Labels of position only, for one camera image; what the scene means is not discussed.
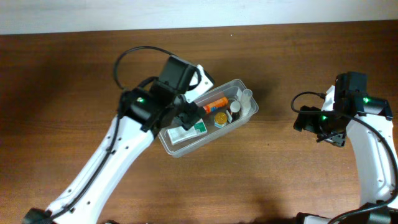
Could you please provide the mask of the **white green medicine box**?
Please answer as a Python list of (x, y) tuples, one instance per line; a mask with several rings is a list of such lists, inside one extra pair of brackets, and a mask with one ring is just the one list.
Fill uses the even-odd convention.
[(171, 128), (166, 131), (172, 145), (187, 141), (189, 139), (202, 136), (207, 133), (207, 128), (202, 119), (195, 123), (189, 130), (184, 130), (181, 126)]

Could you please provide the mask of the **gold lid balm jar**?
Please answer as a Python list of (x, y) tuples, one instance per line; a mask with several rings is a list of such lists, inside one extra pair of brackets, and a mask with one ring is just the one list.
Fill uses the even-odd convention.
[(228, 123), (228, 117), (227, 117), (226, 113), (219, 112), (215, 115), (214, 125), (217, 128), (223, 128), (227, 125), (227, 123)]

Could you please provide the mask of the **orange white-capped tube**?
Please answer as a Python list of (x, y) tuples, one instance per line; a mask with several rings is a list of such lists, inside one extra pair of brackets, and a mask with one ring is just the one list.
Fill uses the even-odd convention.
[(223, 98), (220, 98), (212, 103), (205, 105), (203, 107), (203, 109), (205, 110), (206, 114), (210, 114), (210, 113), (226, 106), (227, 104), (228, 104), (227, 97), (223, 97)]

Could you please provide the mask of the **clear plastic container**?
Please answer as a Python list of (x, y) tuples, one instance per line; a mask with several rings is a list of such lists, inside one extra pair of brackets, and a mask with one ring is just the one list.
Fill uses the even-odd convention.
[[(195, 100), (195, 103), (199, 106), (204, 106), (222, 97), (227, 98), (229, 101), (239, 101), (242, 94), (246, 92), (245, 84), (241, 80), (235, 79), (202, 95)], [(249, 111), (245, 115), (241, 115), (237, 121), (226, 123), (226, 126), (222, 128), (216, 126), (215, 116), (219, 112), (225, 112), (225, 106), (199, 120), (199, 129), (191, 128), (190, 134), (187, 134), (181, 126), (178, 127), (177, 122), (174, 121), (171, 126), (162, 129), (158, 137), (168, 154), (174, 158), (182, 157), (244, 125), (251, 119), (253, 114), (258, 112), (258, 109), (258, 104), (250, 97)]]

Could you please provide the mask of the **black white-capped bottle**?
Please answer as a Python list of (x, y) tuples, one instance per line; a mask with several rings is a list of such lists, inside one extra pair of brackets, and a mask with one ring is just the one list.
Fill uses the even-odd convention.
[(240, 102), (238, 101), (233, 101), (229, 106), (228, 109), (226, 110), (226, 115), (229, 123), (233, 123), (236, 120), (239, 119), (240, 117), (240, 109), (241, 105)]

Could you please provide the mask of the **white squeeze tube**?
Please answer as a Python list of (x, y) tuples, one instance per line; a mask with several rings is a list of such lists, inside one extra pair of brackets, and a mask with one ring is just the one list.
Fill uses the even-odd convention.
[(241, 105), (240, 115), (246, 116), (251, 109), (251, 98), (252, 91), (250, 89), (245, 89), (242, 91), (241, 96), (239, 98), (239, 103)]

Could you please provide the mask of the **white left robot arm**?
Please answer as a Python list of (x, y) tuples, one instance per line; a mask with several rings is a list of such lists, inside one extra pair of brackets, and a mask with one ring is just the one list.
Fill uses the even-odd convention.
[(68, 188), (45, 210), (31, 208), (23, 223), (96, 223), (131, 164), (174, 118), (192, 127), (203, 110), (194, 100), (208, 91), (138, 87), (121, 94), (118, 113), (101, 144)]

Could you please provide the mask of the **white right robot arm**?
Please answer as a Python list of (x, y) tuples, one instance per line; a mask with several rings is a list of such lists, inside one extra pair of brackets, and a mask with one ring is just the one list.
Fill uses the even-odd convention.
[(301, 215), (302, 223), (397, 223), (397, 154), (392, 116), (386, 100), (368, 95), (334, 97), (320, 93), (321, 109), (297, 110), (294, 128), (310, 131), (318, 141), (353, 147), (360, 180), (359, 208), (324, 218)]

